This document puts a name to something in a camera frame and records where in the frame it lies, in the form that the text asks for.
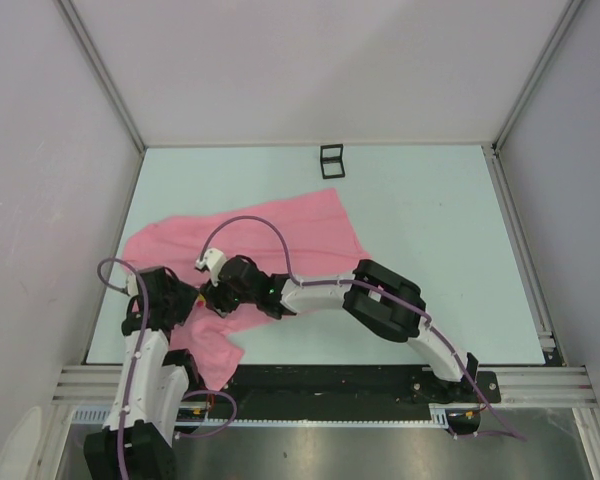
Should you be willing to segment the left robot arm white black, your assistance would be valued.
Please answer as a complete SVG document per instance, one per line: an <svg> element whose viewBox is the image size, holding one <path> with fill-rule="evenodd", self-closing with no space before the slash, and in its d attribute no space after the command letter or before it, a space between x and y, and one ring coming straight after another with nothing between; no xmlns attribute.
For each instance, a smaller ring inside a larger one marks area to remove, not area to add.
<svg viewBox="0 0 600 480"><path fill-rule="evenodd" d="M198 290L167 267L130 274L121 325L125 358L113 406L100 431L87 435L84 457L93 479L174 479L172 448L181 400L203 384L188 349L169 347Z"/></svg>

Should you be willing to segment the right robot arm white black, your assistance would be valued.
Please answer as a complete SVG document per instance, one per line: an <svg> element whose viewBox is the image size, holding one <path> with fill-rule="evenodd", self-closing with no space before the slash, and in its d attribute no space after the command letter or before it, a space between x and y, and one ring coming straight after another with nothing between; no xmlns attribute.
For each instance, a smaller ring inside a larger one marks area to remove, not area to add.
<svg viewBox="0 0 600 480"><path fill-rule="evenodd" d="M376 336L405 343L429 365L434 391L444 401L464 401L477 389L478 361L458 349L426 312L421 289L379 263L363 259L349 273L335 277L267 274L249 257L228 258L211 248L196 261L209 274L201 287L207 308L224 318L252 305L269 318L343 310Z"/></svg>

